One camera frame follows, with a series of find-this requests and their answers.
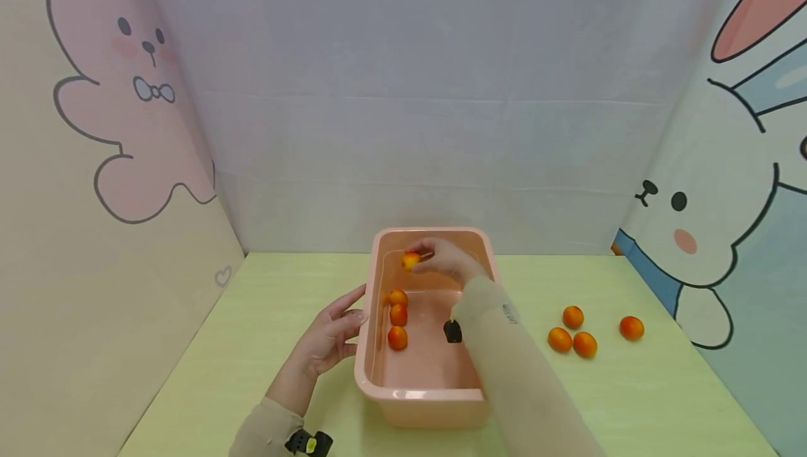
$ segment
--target table surface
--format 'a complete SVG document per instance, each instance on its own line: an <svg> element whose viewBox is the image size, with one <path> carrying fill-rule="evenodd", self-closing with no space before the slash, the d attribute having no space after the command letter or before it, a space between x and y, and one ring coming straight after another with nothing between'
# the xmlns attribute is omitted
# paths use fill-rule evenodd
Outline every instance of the table surface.
<svg viewBox="0 0 807 457"><path fill-rule="evenodd" d="M250 254L156 395L121 457L226 456L233 435L319 309L367 276L366 254ZM499 256L527 329L609 456L770 456L774 451L625 257ZM594 360L546 345L583 308ZM618 332L644 321L641 341ZM352 360L319 379L306 426L331 456L505 456L495 425L398 430L364 399Z"/></svg>

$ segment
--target cartoon nose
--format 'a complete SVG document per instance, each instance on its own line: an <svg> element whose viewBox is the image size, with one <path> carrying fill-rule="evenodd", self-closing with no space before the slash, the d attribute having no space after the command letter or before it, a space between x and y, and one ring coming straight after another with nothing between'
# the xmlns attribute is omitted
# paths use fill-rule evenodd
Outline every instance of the cartoon nose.
<svg viewBox="0 0 807 457"><path fill-rule="evenodd" d="M642 187L644 187L644 192L652 193L652 195L658 194L658 187L656 187L655 184L649 180L644 180L642 182Z"/></svg>

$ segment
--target person's right hand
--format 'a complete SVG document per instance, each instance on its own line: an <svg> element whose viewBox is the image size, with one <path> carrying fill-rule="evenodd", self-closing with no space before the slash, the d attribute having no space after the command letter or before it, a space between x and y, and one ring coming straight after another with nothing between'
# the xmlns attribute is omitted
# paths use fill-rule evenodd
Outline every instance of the person's right hand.
<svg viewBox="0 0 807 457"><path fill-rule="evenodd" d="M406 251L416 252L421 257L431 255L429 259L416 264L412 269L413 273L442 273L463 286L473 278L488 276L488 273L473 257L449 240L423 238L409 245Z"/></svg>

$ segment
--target orange fruit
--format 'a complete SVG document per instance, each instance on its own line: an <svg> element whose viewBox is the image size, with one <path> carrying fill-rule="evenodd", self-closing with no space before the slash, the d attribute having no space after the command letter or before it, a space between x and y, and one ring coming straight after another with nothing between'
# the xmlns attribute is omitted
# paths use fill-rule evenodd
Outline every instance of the orange fruit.
<svg viewBox="0 0 807 457"><path fill-rule="evenodd" d="M400 289L394 289L394 291L389 293L389 304L391 306L397 304L403 304L403 306L406 306L409 304L409 296L407 296L407 294Z"/></svg>
<svg viewBox="0 0 807 457"><path fill-rule="evenodd" d="M403 350L409 344L409 336L407 336L403 327L393 325L392 329L387 333L387 341L389 341L389 347L392 350Z"/></svg>
<svg viewBox="0 0 807 457"><path fill-rule="evenodd" d="M407 252L401 258L401 265L404 271L412 271L412 267L420 262L420 254L418 252Z"/></svg>
<svg viewBox="0 0 807 457"><path fill-rule="evenodd" d="M619 331L626 340L636 341L644 336L644 324L636 317L628 315L620 320Z"/></svg>
<svg viewBox="0 0 807 457"><path fill-rule="evenodd" d="M572 336L569 331L562 327L550 329L550 335L546 337L546 342L550 344L552 350L565 354L572 349Z"/></svg>
<svg viewBox="0 0 807 457"><path fill-rule="evenodd" d="M409 320L406 307L403 304L393 304L389 309L389 322L392 325L406 325Z"/></svg>
<svg viewBox="0 0 807 457"><path fill-rule="evenodd" d="M574 351L584 358L592 358L597 353L597 341L594 336L582 331L574 335Z"/></svg>
<svg viewBox="0 0 807 457"><path fill-rule="evenodd" d="M563 324L569 329L577 329L583 325L583 310L578 306L568 306L563 309Z"/></svg>

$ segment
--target white wall panel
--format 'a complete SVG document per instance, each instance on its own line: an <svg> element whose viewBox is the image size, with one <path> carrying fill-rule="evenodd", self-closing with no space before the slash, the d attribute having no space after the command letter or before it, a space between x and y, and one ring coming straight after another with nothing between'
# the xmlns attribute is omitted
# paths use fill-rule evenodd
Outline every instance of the white wall panel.
<svg viewBox="0 0 807 457"><path fill-rule="evenodd" d="M160 0L248 250L605 253L717 0Z"/></svg>

